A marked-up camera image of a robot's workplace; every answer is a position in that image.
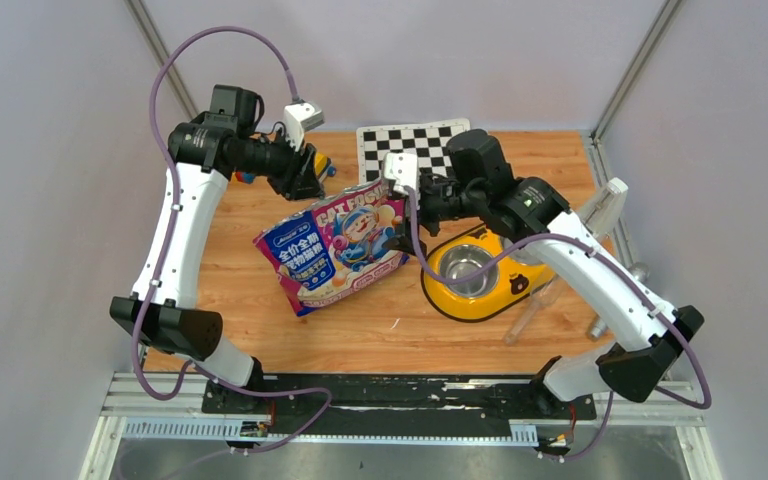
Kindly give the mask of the pink pet food bag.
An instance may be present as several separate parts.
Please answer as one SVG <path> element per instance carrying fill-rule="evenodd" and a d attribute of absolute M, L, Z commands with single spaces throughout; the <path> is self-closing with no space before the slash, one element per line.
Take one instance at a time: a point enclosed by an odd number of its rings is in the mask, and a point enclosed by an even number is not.
<path fill-rule="evenodd" d="M 303 317 L 376 283 L 408 255 L 388 242 L 403 223 L 402 200 L 380 180 L 346 188 L 263 230 L 253 245 L 272 265 Z"/>

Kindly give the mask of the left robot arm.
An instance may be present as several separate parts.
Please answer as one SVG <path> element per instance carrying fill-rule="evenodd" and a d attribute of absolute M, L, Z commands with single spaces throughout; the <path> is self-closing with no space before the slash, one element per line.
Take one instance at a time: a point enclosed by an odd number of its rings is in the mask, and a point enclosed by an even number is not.
<path fill-rule="evenodd" d="M 164 201 L 146 264 L 131 293 L 112 299 L 111 318 L 145 345 L 192 361 L 243 413 L 258 411 L 266 386 L 259 362 L 223 332 L 222 316 L 197 308 L 201 261 L 216 209 L 237 173 L 263 176 L 282 198 L 324 195 L 316 148 L 305 134 L 322 125 L 322 109 L 293 100 L 272 137 L 257 135 L 263 99 L 250 90 L 217 85 L 210 107 L 179 124 L 161 145 L 171 158 Z"/>

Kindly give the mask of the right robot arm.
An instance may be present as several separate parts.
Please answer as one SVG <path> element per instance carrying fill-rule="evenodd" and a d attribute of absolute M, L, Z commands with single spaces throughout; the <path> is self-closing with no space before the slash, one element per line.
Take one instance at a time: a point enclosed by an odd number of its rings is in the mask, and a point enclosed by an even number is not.
<path fill-rule="evenodd" d="M 446 276 L 430 265 L 420 234 L 436 234 L 443 221 L 476 217 L 506 239 L 505 256 L 525 254 L 563 279 L 607 324 L 613 343 L 574 357 L 550 359 L 532 378 L 531 403 L 544 417 L 556 417 L 570 403 L 595 393 L 616 393 L 642 403 L 660 390 L 661 379 L 680 357 L 697 377 L 700 410 L 713 402 L 691 339 L 704 318 L 693 306 L 677 307 L 637 280 L 607 251 L 569 202 L 547 181 L 517 177 L 499 140 L 482 129 L 452 137 L 445 152 L 455 178 L 446 187 L 430 185 L 417 158 L 390 152 L 381 177 L 409 211 L 390 241 L 413 255 L 424 273 L 439 283 Z"/>

